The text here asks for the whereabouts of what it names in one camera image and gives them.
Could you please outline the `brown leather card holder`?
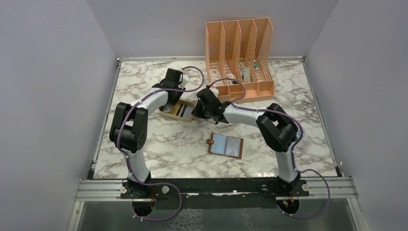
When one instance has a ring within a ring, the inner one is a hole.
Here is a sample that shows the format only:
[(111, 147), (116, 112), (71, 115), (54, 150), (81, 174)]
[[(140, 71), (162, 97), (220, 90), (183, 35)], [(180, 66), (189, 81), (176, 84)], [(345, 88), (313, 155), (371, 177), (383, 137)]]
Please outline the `brown leather card holder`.
[(208, 144), (208, 152), (210, 154), (217, 154), (236, 159), (242, 158), (242, 138), (212, 132), (210, 138), (206, 140), (206, 144)]

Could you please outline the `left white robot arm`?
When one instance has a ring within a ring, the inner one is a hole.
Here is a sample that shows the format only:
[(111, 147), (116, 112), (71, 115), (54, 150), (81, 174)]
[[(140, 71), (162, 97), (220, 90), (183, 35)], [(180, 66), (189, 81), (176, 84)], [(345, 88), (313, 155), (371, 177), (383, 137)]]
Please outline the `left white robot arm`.
[(145, 164), (148, 117), (166, 105), (175, 105), (185, 90), (183, 72), (169, 68), (166, 76), (142, 98), (116, 106), (109, 139), (125, 157), (128, 189), (138, 197), (151, 193), (151, 174)]

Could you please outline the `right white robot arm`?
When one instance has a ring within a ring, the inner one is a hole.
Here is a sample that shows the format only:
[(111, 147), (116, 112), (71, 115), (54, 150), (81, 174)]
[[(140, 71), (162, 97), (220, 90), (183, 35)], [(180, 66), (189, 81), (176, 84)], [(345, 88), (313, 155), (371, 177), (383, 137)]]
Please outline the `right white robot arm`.
[(244, 108), (231, 102), (221, 102), (215, 94), (205, 88), (197, 93), (198, 102), (193, 115), (214, 120), (217, 123), (238, 123), (260, 130), (265, 143), (276, 155), (278, 163), (278, 191), (285, 196), (297, 189), (300, 172), (296, 168), (293, 146), (296, 144), (298, 126), (293, 118), (277, 103), (266, 109)]

